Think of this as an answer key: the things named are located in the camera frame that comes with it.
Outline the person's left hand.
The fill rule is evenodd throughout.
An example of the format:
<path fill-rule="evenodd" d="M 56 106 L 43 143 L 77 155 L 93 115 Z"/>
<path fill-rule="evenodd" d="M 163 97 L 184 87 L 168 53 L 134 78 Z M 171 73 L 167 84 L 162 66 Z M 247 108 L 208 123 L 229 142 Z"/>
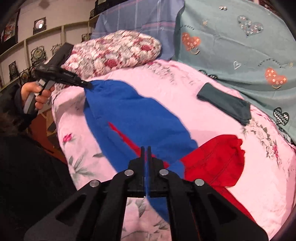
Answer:
<path fill-rule="evenodd" d="M 36 82 L 27 82 L 21 87 L 22 108 L 25 106 L 29 95 L 32 93 L 36 97 L 35 108 L 41 110 L 49 100 L 55 87 L 52 86 L 49 90 L 43 90 Z"/>

